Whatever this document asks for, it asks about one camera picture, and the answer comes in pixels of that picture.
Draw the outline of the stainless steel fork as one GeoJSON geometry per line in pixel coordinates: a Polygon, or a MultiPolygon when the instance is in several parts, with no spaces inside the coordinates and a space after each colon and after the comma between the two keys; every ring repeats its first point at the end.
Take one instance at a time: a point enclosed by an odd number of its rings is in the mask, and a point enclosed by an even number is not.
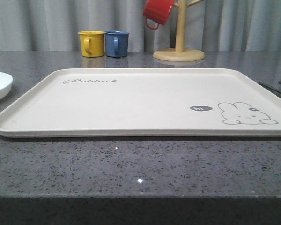
{"type": "Polygon", "coordinates": [[[267,89],[268,91],[272,92],[274,95],[278,96],[279,98],[281,98],[281,90],[278,90],[274,87],[271,87],[269,85],[266,85],[264,83],[259,82],[259,85],[261,85],[262,87],[264,87],[265,89],[267,89]]]}

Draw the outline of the wooden mug tree stand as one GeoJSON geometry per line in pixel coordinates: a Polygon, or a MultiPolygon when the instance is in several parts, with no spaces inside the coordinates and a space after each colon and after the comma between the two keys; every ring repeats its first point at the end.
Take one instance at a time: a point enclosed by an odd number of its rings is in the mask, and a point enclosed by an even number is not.
{"type": "Polygon", "coordinates": [[[188,3],[187,0],[179,0],[178,3],[174,3],[174,6],[178,8],[175,48],[157,50],[153,53],[154,58],[181,62],[198,61],[205,58],[201,50],[185,48],[187,8],[200,2],[202,1],[193,0],[188,3]]]}

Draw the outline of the cream rabbit serving tray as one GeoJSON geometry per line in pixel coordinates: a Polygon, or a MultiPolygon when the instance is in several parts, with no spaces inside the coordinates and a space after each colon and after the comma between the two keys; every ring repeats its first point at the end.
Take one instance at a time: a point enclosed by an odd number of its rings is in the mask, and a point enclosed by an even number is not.
{"type": "Polygon", "coordinates": [[[281,99],[231,69],[63,69],[0,113],[0,135],[281,136],[281,99]]]}

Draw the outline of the blue enamel mug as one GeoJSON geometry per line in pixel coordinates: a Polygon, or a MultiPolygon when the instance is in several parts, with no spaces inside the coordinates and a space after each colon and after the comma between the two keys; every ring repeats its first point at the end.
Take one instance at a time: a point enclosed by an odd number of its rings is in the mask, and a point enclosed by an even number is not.
{"type": "Polygon", "coordinates": [[[105,54],[108,57],[126,57],[128,53],[129,32],[107,30],[104,32],[105,54]]]}

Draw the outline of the yellow enamel mug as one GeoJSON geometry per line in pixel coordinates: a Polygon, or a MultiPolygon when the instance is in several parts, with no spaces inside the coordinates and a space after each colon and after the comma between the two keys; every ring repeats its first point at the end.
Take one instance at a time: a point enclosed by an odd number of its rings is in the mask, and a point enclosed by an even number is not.
{"type": "Polygon", "coordinates": [[[80,31],[81,53],[84,57],[104,56],[104,32],[80,31]]]}

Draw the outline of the red enamel mug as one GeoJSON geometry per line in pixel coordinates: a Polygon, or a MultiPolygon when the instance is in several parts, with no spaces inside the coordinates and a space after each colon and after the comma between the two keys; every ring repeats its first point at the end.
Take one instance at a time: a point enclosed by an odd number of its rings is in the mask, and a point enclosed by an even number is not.
{"type": "Polygon", "coordinates": [[[147,0],[143,10],[146,26],[151,30],[158,29],[160,25],[164,26],[174,7],[174,3],[174,0],[147,0]],[[157,23],[156,27],[151,27],[148,20],[157,23]]]}

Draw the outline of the grey curtain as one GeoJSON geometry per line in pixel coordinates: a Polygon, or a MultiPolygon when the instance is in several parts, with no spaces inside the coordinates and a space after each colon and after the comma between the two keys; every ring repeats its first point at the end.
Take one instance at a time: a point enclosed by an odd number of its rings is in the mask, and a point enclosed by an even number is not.
{"type": "MultiPolygon", "coordinates": [[[[0,0],[0,51],[78,51],[79,31],[126,30],[131,52],[173,48],[177,8],[157,30],[143,0],[0,0]]],[[[281,51],[281,0],[205,0],[187,10],[185,46],[281,51]]]]}

